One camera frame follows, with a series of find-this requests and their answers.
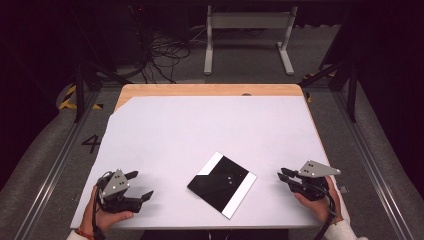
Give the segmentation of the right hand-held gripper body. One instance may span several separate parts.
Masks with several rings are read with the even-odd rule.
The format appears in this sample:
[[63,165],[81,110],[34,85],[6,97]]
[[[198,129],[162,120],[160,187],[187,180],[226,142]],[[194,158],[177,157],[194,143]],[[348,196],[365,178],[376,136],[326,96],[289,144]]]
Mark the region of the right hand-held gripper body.
[[329,190],[326,176],[339,175],[339,169],[308,160],[298,171],[298,176],[293,177],[295,184],[289,186],[293,193],[300,193],[310,201],[317,201],[325,197]]

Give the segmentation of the white paper sheet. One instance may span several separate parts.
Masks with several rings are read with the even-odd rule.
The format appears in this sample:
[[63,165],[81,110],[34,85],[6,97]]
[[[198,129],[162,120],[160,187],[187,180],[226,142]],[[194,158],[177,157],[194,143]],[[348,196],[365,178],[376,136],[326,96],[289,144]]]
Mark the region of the white paper sheet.
[[[188,189],[216,152],[256,175],[231,218]],[[92,187],[107,171],[136,171],[130,197],[152,195],[122,229],[303,228],[314,215],[277,176],[328,159],[301,96],[135,97],[109,118],[75,211],[79,225]]]

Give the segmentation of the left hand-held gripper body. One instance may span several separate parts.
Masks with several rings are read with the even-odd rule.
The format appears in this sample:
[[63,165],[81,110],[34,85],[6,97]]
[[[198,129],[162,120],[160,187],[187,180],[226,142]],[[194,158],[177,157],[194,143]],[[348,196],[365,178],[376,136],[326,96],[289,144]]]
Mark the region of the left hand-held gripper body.
[[121,169],[115,172],[108,172],[98,179],[97,202],[100,208],[108,213],[120,213],[131,211],[138,213],[142,202],[140,198],[127,198],[124,196],[129,189],[129,180]]

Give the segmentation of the person's right hand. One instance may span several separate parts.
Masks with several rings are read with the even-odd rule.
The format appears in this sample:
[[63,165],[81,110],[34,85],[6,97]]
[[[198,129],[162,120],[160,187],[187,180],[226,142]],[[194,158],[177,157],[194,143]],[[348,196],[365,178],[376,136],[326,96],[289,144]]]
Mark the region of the person's right hand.
[[[329,186],[329,194],[333,198],[335,203],[335,212],[336,216],[334,217],[332,223],[337,224],[338,222],[343,220],[342,212],[341,212],[341,204],[339,195],[334,187],[333,181],[329,176],[326,176],[326,181]],[[327,199],[321,199],[317,201],[309,201],[300,193],[294,193],[293,196],[302,204],[304,207],[308,208],[313,214],[317,217],[317,219],[325,223],[327,217],[330,214],[330,203]]]

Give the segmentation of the person's left hand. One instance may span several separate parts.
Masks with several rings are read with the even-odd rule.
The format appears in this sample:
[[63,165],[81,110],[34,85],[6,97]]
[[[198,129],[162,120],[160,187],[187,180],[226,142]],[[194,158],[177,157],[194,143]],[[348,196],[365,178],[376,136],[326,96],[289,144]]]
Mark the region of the person's left hand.
[[78,229],[84,234],[91,237],[94,236],[93,221],[96,221],[96,226],[103,232],[107,232],[114,224],[131,219],[134,213],[131,211],[124,211],[120,213],[108,213],[103,211],[97,206],[95,200],[97,187],[92,188],[90,200],[86,205],[83,213],[82,221]]

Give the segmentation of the yellow and black striped tape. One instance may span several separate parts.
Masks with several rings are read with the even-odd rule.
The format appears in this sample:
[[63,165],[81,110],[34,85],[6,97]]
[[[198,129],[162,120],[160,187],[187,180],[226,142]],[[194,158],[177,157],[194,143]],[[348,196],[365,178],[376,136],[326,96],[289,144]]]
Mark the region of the yellow and black striped tape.
[[[76,93],[76,85],[72,84],[69,89],[66,91],[66,94],[59,104],[58,109],[77,109],[77,104],[71,103],[70,100],[74,93]],[[103,104],[94,104],[92,109],[94,110],[102,110]]]

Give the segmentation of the black metal stand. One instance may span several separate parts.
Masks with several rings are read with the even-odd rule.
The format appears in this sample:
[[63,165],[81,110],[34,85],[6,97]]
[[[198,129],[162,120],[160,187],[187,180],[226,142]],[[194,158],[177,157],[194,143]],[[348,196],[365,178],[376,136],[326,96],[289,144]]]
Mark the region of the black metal stand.
[[75,68],[75,122],[78,123],[87,109],[84,88],[97,92],[102,87],[102,78],[97,75],[98,72],[107,80],[121,85],[130,84],[130,81],[115,73],[116,68],[112,63],[95,9],[91,5],[68,3],[63,11],[64,40],[69,47]]
[[352,122],[356,122],[357,71],[355,69],[355,35],[359,20],[360,9],[356,6],[351,7],[319,65],[319,72],[310,77],[305,77],[299,83],[301,88],[305,88],[330,73],[334,73],[334,77],[329,82],[328,87],[332,92],[339,92],[345,84],[348,84],[347,113]]

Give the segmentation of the aluminium floor rail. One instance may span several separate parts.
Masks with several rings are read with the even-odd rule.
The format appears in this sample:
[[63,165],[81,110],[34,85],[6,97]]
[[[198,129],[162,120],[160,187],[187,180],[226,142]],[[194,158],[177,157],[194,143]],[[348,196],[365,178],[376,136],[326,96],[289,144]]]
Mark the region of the aluminium floor rail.
[[348,112],[347,103],[341,93],[333,93],[334,101],[342,113],[347,126],[355,139],[355,142],[362,156],[362,164],[374,186],[378,198],[395,230],[399,240],[416,240],[413,236],[408,224],[406,223],[397,202],[394,199],[393,192],[387,182],[384,180],[381,171],[379,170],[374,157],[366,144],[358,125],[354,123]]
[[82,114],[77,122],[73,122],[71,129],[61,146],[61,149],[53,162],[48,175],[44,179],[42,185],[39,188],[37,196],[35,197],[31,208],[25,216],[19,230],[17,231],[13,240],[28,240],[33,233],[35,226],[40,219],[56,185],[60,178],[60,175],[66,165],[71,149],[80,133],[84,122],[86,121],[95,101],[99,96],[98,92],[89,92],[87,97],[83,98]]

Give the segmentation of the white metal stand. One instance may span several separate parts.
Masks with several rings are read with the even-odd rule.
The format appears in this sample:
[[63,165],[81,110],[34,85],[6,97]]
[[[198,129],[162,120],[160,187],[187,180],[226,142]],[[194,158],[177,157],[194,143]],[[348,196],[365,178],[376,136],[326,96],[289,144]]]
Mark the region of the white metal stand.
[[211,75],[213,67],[213,30],[214,29],[283,29],[284,36],[276,43],[284,69],[288,76],[294,74],[294,68],[287,52],[298,7],[283,12],[214,12],[207,8],[204,74]]

